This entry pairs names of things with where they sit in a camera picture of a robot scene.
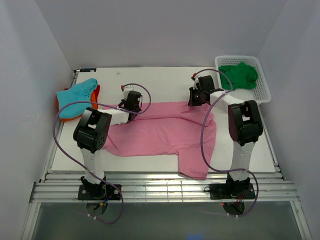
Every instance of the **metal frame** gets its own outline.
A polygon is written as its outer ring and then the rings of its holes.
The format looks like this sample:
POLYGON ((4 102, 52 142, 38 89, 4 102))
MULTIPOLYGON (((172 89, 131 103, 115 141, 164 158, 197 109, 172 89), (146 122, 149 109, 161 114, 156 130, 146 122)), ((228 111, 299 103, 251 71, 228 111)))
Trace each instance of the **metal frame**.
MULTIPOLYGON (((76 70, 71 86, 76 83, 78 74, 79 70, 76 70)), ((283 178, 262 115, 261 119, 274 161, 275 172, 255 174, 259 184, 258 201, 289 201, 302 239, 311 240, 312 238, 300 206, 296 187, 292 181, 287 181, 283 178)), ((60 138, 62 128, 63 122, 60 122, 57 128, 58 139, 60 138)), ((81 184, 80 177, 84 173, 53 172, 51 167, 56 150, 57 146, 53 144, 50 149, 50 154, 46 159, 41 181, 34 185, 30 198, 28 216, 21 238, 23 240, 32 238, 41 203, 83 202, 77 200, 77 196, 79 185, 81 184)), ((107 180, 113 184, 122 185, 122 194, 125 203, 212 203, 222 202, 222 200, 210 200, 209 193, 204 192, 204 188, 212 183, 225 183, 227 175, 222 173, 209 173, 207 179, 204 181, 185 178, 174 173, 145 174, 141 172, 106 172, 106 177, 107 180)), ((256 188, 255 181, 252 180, 251 182, 253 183, 253 187, 256 188)))

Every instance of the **laundry basket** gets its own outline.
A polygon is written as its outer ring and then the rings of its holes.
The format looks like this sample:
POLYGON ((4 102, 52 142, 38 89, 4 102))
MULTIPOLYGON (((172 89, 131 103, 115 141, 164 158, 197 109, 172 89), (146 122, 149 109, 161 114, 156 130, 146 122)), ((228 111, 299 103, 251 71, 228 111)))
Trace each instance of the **laundry basket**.
MULTIPOLYGON (((248 64, 254 67, 254 69, 258 73, 258 79, 256 80, 255 88, 253 89, 238 88, 235 91, 232 91, 229 93, 231 96, 244 101, 255 100, 257 104, 267 103, 271 100, 269 87, 258 58, 254 56, 225 55, 225 56, 217 56, 214 61, 215 61, 215 67, 217 70, 220 66, 237 65, 241 62, 244 62, 245 64, 248 64)), ((222 88, 220 74, 218 72, 216 74, 218 78, 219 88, 222 88)))

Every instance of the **gray floor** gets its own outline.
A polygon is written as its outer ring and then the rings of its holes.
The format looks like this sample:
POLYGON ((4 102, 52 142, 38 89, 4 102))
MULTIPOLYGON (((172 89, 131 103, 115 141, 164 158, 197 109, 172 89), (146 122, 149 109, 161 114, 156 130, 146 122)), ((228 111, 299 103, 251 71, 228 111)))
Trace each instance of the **gray floor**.
MULTIPOLYGON (((300 240, 290 202, 258 202, 239 219, 221 203, 126 203, 122 218, 105 225, 85 213, 85 203, 42 203, 33 240, 300 240)), ((120 204, 110 203, 103 218, 112 220, 120 204)))

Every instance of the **green cloth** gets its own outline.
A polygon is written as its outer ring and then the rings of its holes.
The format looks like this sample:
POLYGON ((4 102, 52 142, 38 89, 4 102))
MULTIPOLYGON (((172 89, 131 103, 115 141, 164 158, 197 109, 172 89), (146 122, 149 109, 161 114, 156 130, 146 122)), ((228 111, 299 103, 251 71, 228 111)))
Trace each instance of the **green cloth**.
MULTIPOLYGON (((223 72, 231 81, 233 90, 236 89, 254 89, 258 73, 253 66, 249 66, 244 62, 238 65, 220 66, 219 71, 223 72)), ((230 84, 225 76, 220 73, 221 86, 223 89, 230 90, 230 84)))

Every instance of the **clothing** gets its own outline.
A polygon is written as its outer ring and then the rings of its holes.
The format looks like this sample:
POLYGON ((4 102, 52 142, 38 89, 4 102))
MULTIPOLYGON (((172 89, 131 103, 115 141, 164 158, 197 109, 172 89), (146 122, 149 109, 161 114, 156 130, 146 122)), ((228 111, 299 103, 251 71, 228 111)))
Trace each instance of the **clothing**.
MULTIPOLYGON (((206 179, 208 167, 201 149, 201 128, 209 105, 189 107, 187 102, 156 102, 127 124, 110 126, 104 148, 121 156, 178 155, 178 171, 194 179, 206 179)), ((216 123, 210 113, 203 146, 211 160, 216 142, 216 123)))
MULTIPOLYGON (((97 103, 98 102, 98 95, 99 95, 99 92, 100 92, 100 85, 98 84, 98 86, 96 87, 95 90, 93 90, 92 94, 91 94, 91 98, 90 98, 90 101, 91 102, 94 102, 94 103, 97 103)), ((59 101, 58 101, 58 98, 56 99, 56 104, 57 104, 57 107, 58 109, 60 109, 60 106, 59 106, 59 101)), ((93 109, 98 109, 98 105, 97 104, 91 104, 92 105, 92 108, 93 109)), ((75 116, 73 118, 60 118, 61 122, 68 122, 68 121, 72 121, 76 118, 79 118, 81 117, 82 114, 80 114, 79 116, 75 116)))
MULTIPOLYGON (((223 72, 231 81, 233 90, 236 89, 254 89, 258 79, 258 73, 253 66, 244 62, 238 65, 220 66, 219 71, 223 72)), ((225 76, 220 74, 221 86, 223 89, 230 90, 230 84, 225 76)))
MULTIPOLYGON (((95 78, 75 84, 68 90, 58 91, 56 93, 59 109, 65 105, 77 101, 91 101, 93 91, 97 88, 98 81, 95 78)), ((61 119, 72 119, 82 115, 87 107, 91 107, 90 103, 78 103, 68 106, 60 113, 61 119)))

